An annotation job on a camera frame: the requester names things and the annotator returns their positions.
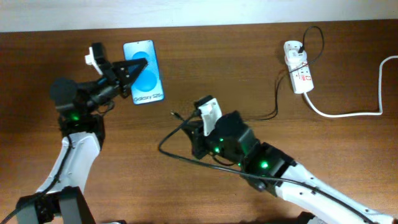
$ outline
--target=white power strip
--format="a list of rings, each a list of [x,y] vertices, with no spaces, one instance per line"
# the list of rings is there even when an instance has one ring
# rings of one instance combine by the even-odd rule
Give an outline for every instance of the white power strip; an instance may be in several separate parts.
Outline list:
[[[398,58],[396,56],[390,56],[384,59],[379,67],[379,111],[378,112],[360,112],[360,113],[347,113],[347,114],[325,114],[319,111],[311,102],[307,95],[307,92],[313,89],[313,82],[310,73],[310,69],[307,65],[307,53],[305,50],[300,54],[299,49],[302,43],[296,40],[290,40],[285,42],[285,62],[289,68],[290,79],[292,81],[293,91],[296,94],[303,94],[305,100],[310,105],[310,107],[319,115],[327,118],[344,118],[349,116],[378,116],[383,114],[382,98],[381,98],[381,78],[382,78],[382,67],[384,63],[390,59]]]
[[[296,40],[285,42],[285,62],[289,68],[290,79],[293,85],[293,91],[296,94],[306,93],[313,89],[310,68],[305,66],[307,62],[307,53],[305,50],[300,54],[299,49],[303,44]]]

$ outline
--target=white power cord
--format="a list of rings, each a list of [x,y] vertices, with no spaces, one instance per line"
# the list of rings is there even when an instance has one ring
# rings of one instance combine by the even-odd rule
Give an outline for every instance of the white power cord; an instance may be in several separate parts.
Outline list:
[[[348,114],[325,114],[319,111],[311,102],[310,98],[308,97],[307,93],[303,93],[305,100],[307,103],[310,105],[310,107],[317,112],[319,115],[327,117],[327,118],[345,118],[349,116],[379,116],[383,114],[383,105],[382,105],[382,100],[381,100],[381,77],[382,77],[382,68],[383,65],[386,61],[393,59],[393,58],[398,58],[398,55],[396,56],[390,56],[386,59],[384,59],[379,67],[379,112],[359,112],[359,113],[348,113]]]

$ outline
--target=wooden table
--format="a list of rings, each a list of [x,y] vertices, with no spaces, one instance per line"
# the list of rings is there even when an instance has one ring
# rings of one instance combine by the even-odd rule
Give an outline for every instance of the wooden table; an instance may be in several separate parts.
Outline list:
[[[259,193],[240,177],[185,164],[157,152],[159,141],[188,115],[192,103],[217,97],[223,113],[244,118],[274,108],[274,82],[285,72],[283,43],[320,26],[325,51],[310,66],[313,103],[326,113],[377,110],[379,64],[398,54],[398,21],[311,22],[243,26],[73,30],[0,34],[0,216],[35,192],[61,147],[52,82],[98,74],[85,65],[92,42],[110,61],[123,59],[125,42],[152,39],[164,76],[165,100],[136,106],[116,99],[105,117],[106,140],[91,168],[85,198],[98,222],[238,223],[296,217],[303,209]],[[308,57],[320,38],[306,38]],[[398,216],[398,60],[383,70],[382,116],[327,119],[295,95],[285,79],[275,119],[250,122],[256,136],[285,151],[318,178],[371,208]],[[166,149],[189,156],[177,133]]]

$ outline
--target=power plug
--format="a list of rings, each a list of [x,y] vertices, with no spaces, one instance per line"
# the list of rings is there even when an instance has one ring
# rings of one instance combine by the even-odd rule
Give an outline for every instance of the power plug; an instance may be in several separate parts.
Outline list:
[[[303,44],[296,40],[290,40],[285,42],[285,62],[289,69],[290,79],[292,81],[293,91],[296,94],[302,94],[309,92],[313,89],[313,82],[310,73],[310,68],[306,65],[307,53],[304,50],[299,53],[299,50]]]

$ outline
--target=blue circle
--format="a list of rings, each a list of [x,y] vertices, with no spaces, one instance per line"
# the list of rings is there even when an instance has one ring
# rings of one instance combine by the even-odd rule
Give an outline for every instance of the blue circle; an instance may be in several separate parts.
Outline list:
[[[132,56],[132,59],[145,58],[149,62],[149,55],[145,52],[137,52]]]
[[[132,86],[137,88],[139,91],[148,92],[155,88],[156,83],[157,80],[155,74],[148,70],[144,70]]]

